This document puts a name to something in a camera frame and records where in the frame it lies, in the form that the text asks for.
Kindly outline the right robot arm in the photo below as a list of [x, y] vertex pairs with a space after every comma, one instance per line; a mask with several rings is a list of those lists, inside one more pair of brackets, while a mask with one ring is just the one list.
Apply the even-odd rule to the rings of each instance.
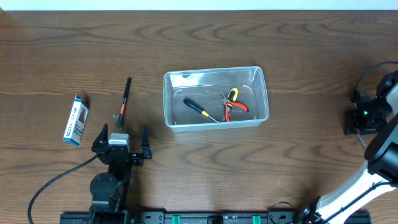
[[294, 223], [345, 223], [371, 200], [397, 189], [397, 72], [383, 76], [373, 99], [356, 92], [353, 103], [345, 131], [375, 134], [364, 163], [337, 189], [303, 208]]

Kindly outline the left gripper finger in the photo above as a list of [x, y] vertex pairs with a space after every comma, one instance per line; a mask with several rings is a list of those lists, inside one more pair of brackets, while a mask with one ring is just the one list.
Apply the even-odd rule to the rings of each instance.
[[108, 125], [105, 123], [101, 132], [93, 142], [93, 147], [100, 147], [108, 142]]
[[150, 142], [148, 138], [148, 128], [147, 126], [144, 126], [144, 132], [142, 135], [142, 141], [141, 141], [141, 149], [143, 153], [150, 153]]

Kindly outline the black slim screwdriver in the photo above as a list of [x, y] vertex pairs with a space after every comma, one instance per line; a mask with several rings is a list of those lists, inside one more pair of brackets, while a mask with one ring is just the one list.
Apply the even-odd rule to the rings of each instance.
[[183, 102], [190, 107], [191, 109], [195, 110], [196, 112], [200, 113], [201, 115], [212, 119], [216, 123], [218, 123], [218, 120], [212, 117], [202, 106], [200, 106], [196, 101], [193, 101], [190, 98], [185, 98]]

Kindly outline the silver combination wrench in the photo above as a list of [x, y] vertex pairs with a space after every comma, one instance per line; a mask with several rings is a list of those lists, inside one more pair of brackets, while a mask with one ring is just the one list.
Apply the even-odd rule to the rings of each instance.
[[366, 141], [364, 140], [364, 138], [362, 137], [362, 135], [360, 133], [356, 133], [356, 136], [359, 139], [359, 142], [362, 144], [362, 146], [364, 147], [364, 149], [367, 149], [368, 145], [366, 144]]

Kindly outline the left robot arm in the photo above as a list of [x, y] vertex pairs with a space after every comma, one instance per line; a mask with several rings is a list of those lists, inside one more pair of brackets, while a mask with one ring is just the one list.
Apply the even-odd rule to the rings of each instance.
[[128, 134], [108, 134], [105, 124], [94, 140], [91, 150], [108, 166], [108, 171], [96, 175], [90, 183], [92, 203], [90, 223], [138, 223], [137, 213], [127, 207], [127, 195], [134, 166], [142, 166], [152, 158], [148, 130], [144, 128], [141, 152], [130, 152]]

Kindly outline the red handled pliers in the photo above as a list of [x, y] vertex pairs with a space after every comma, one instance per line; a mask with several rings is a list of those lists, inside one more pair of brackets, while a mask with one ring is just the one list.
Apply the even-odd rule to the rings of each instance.
[[235, 101], [231, 101], [229, 99], [227, 99], [224, 95], [220, 95], [221, 100], [224, 104], [224, 120], [226, 122], [230, 122], [229, 119], [229, 112], [231, 111], [231, 109], [234, 106], [237, 106], [238, 108], [241, 108], [243, 111], [248, 112], [248, 108], [245, 104], [243, 103], [239, 103], [239, 102], [235, 102]]

